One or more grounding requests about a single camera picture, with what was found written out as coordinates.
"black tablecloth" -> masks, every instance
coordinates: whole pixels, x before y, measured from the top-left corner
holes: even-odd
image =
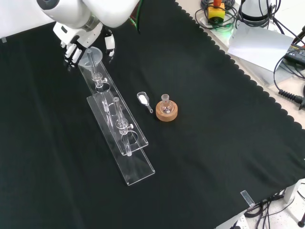
[[[1,229],[212,229],[305,174],[305,134],[172,0],[145,0],[141,35],[114,29],[105,63],[149,141],[156,174],[128,187],[62,65],[54,24],[0,45]],[[103,38],[94,44],[102,47]],[[167,93],[178,117],[141,106]]]

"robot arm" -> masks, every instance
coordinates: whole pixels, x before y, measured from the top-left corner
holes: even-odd
[[[122,25],[139,0],[37,0],[42,11],[56,21],[53,31],[66,48],[65,61],[75,66],[86,48],[100,35],[103,25]],[[107,50],[114,50],[111,31],[104,34]]]

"white powder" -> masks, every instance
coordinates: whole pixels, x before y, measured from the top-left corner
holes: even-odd
[[[148,104],[147,99],[146,99],[145,95],[143,95],[143,94],[139,95],[139,100],[144,105]]]

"wooden base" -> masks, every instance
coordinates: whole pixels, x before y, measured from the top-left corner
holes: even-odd
[[[165,114],[163,113],[161,110],[160,110],[160,105],[162,103],[162,101],[160,101],[157,105],[156,105],[156,115],[157,115],[157,118],[159,118],[161,121],[163,122],[170,122],[172,120],[174,120],[177,115],[178,115],[178,106],[175,102],[171,101],[173,104],[173,112],[170,113],[170,114]]]

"acrylic stand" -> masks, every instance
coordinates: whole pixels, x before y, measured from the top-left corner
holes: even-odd
[[[148,141],[104,65],[94,57],[87,49],[84,64],[79,65],[92,92],[87,100],[127,185],[132,185],[155,173],[142,149]]]

